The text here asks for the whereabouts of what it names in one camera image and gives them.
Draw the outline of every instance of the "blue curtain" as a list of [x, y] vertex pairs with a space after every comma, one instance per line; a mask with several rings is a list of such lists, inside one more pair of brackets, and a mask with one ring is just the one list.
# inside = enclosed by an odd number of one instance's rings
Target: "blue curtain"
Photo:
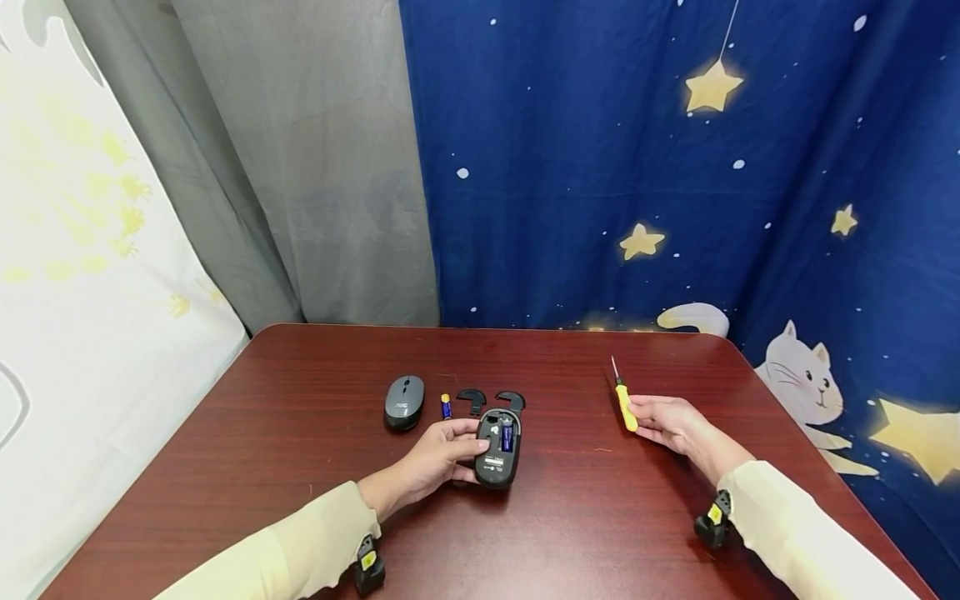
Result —
[[443, 323], [732, 325], [948, 597], [960, 5], [400, 6]]

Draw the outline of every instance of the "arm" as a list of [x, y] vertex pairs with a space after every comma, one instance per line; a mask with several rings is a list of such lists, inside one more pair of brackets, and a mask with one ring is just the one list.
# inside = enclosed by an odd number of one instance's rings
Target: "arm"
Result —
[[782, 473], [681, 398], [631, 396], [637, 434], [685, 454], [730, 493], [744, 545], [798, 598], [916, 598], [893, 572]]
[[457, 465], [487, 450], [487, 440], [476, 440], [476, 426], [470, 419], [434, 423], [395, 465], [347, 482], [237, 542], [155, 600], [296, 600], [336, 586], [363, 538], [380, 537], [378, 521], [445, 481], [476, 483], [471, 469]]

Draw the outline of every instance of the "aa battery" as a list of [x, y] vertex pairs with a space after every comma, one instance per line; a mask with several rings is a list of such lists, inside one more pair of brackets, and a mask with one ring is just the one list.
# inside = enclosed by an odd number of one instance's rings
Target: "aa battery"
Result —
[[514, 420], [510, 417], [500, 419], [500, 450], [514, 451]]
[[450, 394], [440, 396], [440, 408], [444, 411], [444, 420], [453, 419], [453, 411], [450, 409]]

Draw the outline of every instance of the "gray curtain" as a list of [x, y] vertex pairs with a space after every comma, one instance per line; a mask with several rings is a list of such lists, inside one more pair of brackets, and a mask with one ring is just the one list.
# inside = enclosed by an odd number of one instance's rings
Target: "gray curtain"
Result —
[[435, 325], [396, 0], [66, 0], [251, 330]]

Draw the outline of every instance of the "sticker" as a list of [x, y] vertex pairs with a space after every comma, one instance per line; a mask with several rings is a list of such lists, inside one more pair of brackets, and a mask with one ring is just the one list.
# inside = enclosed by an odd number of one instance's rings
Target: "sticker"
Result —
[[368, 552], [362, 559], [360, 559], [360, 566], [363, 570], [367, 570], [373, 566], [373, 563], [376, 562], [376, 550]]
[[720, 507], [716, 504], [710, 506], [710, 510], [707, 511], [707, 516], [714, 525], [719, 525], [721, 519], [723, 519], [723, 511], [720, 510]]

